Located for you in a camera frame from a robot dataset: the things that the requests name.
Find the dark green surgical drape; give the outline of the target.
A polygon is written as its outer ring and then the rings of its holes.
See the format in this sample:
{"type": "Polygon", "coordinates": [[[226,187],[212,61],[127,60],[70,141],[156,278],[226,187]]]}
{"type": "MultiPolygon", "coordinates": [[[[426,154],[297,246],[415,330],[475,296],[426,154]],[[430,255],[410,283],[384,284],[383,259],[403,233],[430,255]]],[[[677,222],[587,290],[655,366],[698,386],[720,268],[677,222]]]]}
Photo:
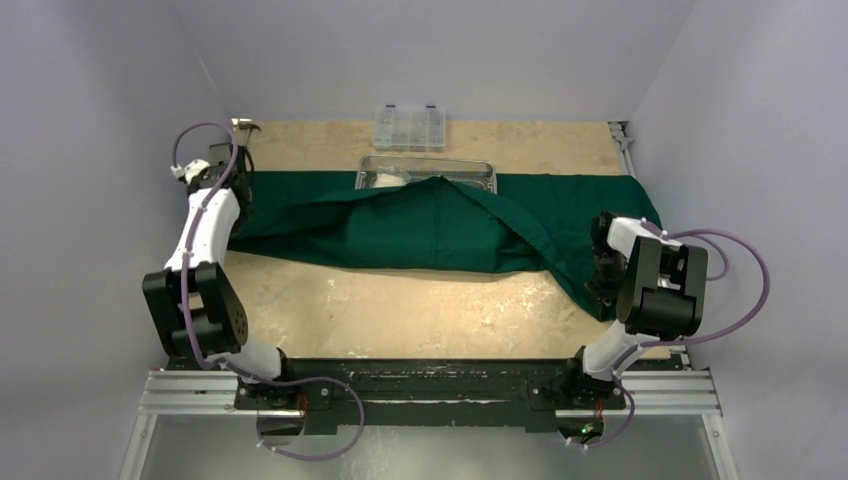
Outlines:
{"type": "Polygon", "coordinates": [[[590,226],[609,211],[658,222],[630,176],[504,174],[495,192],[442,177],[358,189],[346,171],[266,171],[229,249],[346,269],[546,271],[584,311],[590,226]]]}

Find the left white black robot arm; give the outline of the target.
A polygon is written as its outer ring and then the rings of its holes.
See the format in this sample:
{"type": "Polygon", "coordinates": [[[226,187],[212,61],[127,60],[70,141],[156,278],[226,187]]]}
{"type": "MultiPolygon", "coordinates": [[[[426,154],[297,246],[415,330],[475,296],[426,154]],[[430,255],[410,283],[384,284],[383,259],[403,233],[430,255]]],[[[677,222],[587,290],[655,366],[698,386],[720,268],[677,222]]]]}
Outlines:
{"type": "Polygon", "coordinates": [[[234,369],[272,408],[297,399],[298,382],[283,372],[278,348],[250,334],[246,310],[224,272],[231,237],[251,210],[254,163],[245,146],[213,144],[209,159],[179,171],[189,211],[178,245],[142,292],[169,359],[234,369]]]}

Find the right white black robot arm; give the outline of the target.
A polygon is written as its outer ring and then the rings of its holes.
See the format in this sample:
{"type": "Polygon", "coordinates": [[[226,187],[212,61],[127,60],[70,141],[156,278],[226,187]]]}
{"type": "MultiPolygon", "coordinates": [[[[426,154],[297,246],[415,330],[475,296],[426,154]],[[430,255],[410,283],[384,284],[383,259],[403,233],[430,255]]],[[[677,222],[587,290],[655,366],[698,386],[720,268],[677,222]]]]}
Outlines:
{"type": "Polygon", "coordinates": [[[582,369],[564,376],[561,392],[584,407],[632,365],[642,349],[692,336],[700,328],[708,252],[666,239],[645,219],[603,211],[592,220],[595,271],[586,288],[597,316],[615,319],[579,351],[582,369]]]}

